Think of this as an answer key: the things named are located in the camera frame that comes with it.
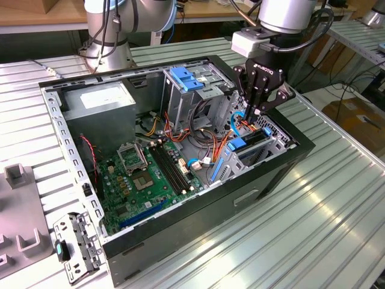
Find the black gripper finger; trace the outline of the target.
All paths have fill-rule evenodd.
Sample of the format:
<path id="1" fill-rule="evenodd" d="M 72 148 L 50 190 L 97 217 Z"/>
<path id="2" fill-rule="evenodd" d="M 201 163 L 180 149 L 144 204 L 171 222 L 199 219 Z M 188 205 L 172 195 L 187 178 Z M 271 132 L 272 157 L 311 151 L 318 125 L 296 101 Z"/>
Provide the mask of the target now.
<path id="1" fill-rule="evenodd" d="M 235 84 L 240 96 L 244 98 L 246 102 L 246 109 L 244 113 L 244 120 L 252 119 L 252 109 L 254 105 L 254 81 L 255 75 L 251 76 L 251 79 L 248 78 L 246 69 L 243 66 L 235 66 L 233 68 L 235 73 Z"/>
<path id="2" fill-rule="evenodd" d="M 253 101 L 252 116 L 260 116 L 266 114 L 268 111 L 276 108 L 277 106 L 291 100 L 295 97 L 294 90 L 289 86 L 286 81 L 283 81 L 280 85 L 273 83 L 273 88 L 269 89 L 268 78 L 262 79 L 261 87 L 256 86 L 256 95 Z"/>

